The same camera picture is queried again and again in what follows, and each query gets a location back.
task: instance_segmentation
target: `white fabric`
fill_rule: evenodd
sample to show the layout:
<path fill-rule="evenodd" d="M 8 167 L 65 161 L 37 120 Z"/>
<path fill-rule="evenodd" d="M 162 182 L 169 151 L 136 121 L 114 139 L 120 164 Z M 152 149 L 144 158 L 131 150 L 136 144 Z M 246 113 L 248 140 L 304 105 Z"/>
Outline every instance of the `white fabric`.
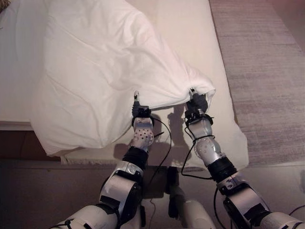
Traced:
<path fill-rule="evenodd" d="M 237 168 L 247 166 L 246 138 L 234 122 L 231 97 L 208 0 L 129 2 L 148 16 L 173 50 L 212 79 L 217 89 L 209 108 L 209 114 L 214 117 L 213 133 Z M 41 0 L 13 0 L 9 8 L 0 14 L 0 122 L 30 119 L 29 101 L 43 70 L 42 41 L 47 16 Z M 167 123 L 167 115 L 171 112 L 172 108 L 153 113 L 157 113 Z M 163 131 L 165 133 L 161 136 L 160 143 L 168 142 L 168 134 L 165 129 Z M 116 154 L 115 147 L 119 143 L 128 144 L 131 137 L 130 129 L 118 141 L 105 148 L 76 150 L 64 159 L 69 163 L 115 163 L 122 158 Z M 185 140 L 188 145 L 191 144 L 186 135 Z M 149 164 L 159 164 L 167 147 L 165 145 L 159 151 L 152 150 Z M 181 165 L 181 160 L 174 157 L 175 152 L 170 153 L 166 165 Z M 192 155 L 187 166 L 203 167 L 203 164 L 196 155 Z"/>
<path fill-rule="evenodd" d="M 145 13 L 156 29 L 162 34 L 169 45 L 189 62 L 212 79 L 216 87 L 208 114 L 214 117 L 213 134 L 223 152 L 227 154 L 238 168 L 248 165 L 247 140 L 234 121 L 232 100 L 229 92 L 224 65 L 214 30 L 213 19 L 208 0 L 128 0 L 130 4 Z M 168 115 L 175 113 L 172 108 L 154 111 L 166 124 Z M 153 148 L 148 158 L 149 165 L 158 165 L 167 153 L 169 136 L 162 127 L 164 134 L 154 143 L 161 147 Z M 123 151 L 118 151 L 120 144 L 128 144 L 133 131 L 130 129 L 123 137 L 103 149 L 81 149 L 62 157 L 62 162 L 73 163 L 115 163 L 122 158 Z M 192 145 L 190 138 L 184 134 L 188 146 Z M 181 167 L 187 154 L 177 151 L 182 143 L 175 142 L 164 165 Z M 202 160 L 194 152 L 186 164 L 188 167 L 204 167 Z"/>
<path fill-rule="evenodd" d="M 189 100 L 189 88 L 214 94 L 211 81 L 185 64 L 146 16 L 124 0 L 52 0 L 45 75 L 31 124 L 48 155 L 101 148 L 131 126 L 133 93 L 151 108 Z"/>

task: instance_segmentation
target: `silver robot arm segment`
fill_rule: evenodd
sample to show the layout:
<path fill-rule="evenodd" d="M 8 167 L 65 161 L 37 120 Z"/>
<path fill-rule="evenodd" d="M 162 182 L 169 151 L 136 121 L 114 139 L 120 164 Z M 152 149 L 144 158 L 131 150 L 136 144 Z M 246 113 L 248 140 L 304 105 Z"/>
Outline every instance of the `silver robot arm segment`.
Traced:
<path fill-rule="evenodd" d="M 153 120 L 149 107 L 140 105 L 138 92 L 134 94 L 132 115 L 132 142 L 103 184 L 98 203 L 82 208 L 52 228 L 117 229 L 139 211 L 148 147 L 153 143 Z"/>
<path fill-rule="evenodd" d="M 224 207 L 238 229 L 300 229 L 305 224 L 289 215 L 271 212 L 260 195 L 237 172 L 212 134 L 213 121 L 205 114 L 204 95 L 190 90 L 191 100 L 185 112 L 186 125 L 195 141 L 194 150 L 203 160 L 220 193 L 225 196 Z"/>

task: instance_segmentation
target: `gray carpet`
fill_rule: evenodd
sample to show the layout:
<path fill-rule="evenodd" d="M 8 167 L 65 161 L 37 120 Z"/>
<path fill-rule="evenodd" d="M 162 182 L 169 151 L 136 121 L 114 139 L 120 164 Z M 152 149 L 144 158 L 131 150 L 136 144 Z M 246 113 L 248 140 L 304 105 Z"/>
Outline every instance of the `gray carpet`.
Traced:
<path fill-rule="evenodd" d="M 250 164 L 305 159 L 305 56 L 265 0 L 210 0 Z"/>

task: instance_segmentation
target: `white pillowcase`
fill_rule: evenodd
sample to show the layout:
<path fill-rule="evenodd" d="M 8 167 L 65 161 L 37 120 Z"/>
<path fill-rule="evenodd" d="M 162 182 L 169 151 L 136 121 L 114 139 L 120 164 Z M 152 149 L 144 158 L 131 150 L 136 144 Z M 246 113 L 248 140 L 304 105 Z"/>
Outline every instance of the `white pillowcase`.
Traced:
<path fill-rule="evenodd" d="M 131 125 L 134 91 L 151 108 L 185 103 L 189 89 L 215 89 L 183 62 L 146 16 L 123 0 L 48 1 L 44 76 L 31 125 L 48 155 L 100 148 Z"/>

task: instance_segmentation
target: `mattress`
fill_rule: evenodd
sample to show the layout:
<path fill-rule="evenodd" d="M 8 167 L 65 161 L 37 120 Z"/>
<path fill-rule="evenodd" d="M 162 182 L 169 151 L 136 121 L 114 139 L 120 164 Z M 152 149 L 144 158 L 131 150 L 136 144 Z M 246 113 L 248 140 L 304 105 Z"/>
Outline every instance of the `mattress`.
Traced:
<path fill-rule="evenodd" d="M 232 101 L 225 76 L 214 24 L 207 0 L 129 0 L 153 23 L 170 47 L 191 66 L 208 75 L 215 88 L 208 114 L 214 117 L 213 134 L 222 151 L 237 168 L 248 165 L 247 143 L 234 121 Z M 37 87 L 43 66 L 43 36 L 46 20 L 43 1 L 12 1 L 1 14 L 0 25 L 0 121 L 28 122 L 32 92 Z M 167 123 L 173 135 L 172 151 L 164 165 L 182 166 L 192 142 L 183 133 L 184 105 L 154 110 Z M 169 135 L 164 132 L 150 150 L 149 165 L 158 165 L 169 147 Z M 101 149 L 83 148 L 61 152 L 63 163 L 116 163 L 128 147 L 133 131 Z M 204 167 L 192 153 L 188 167 Z"/>

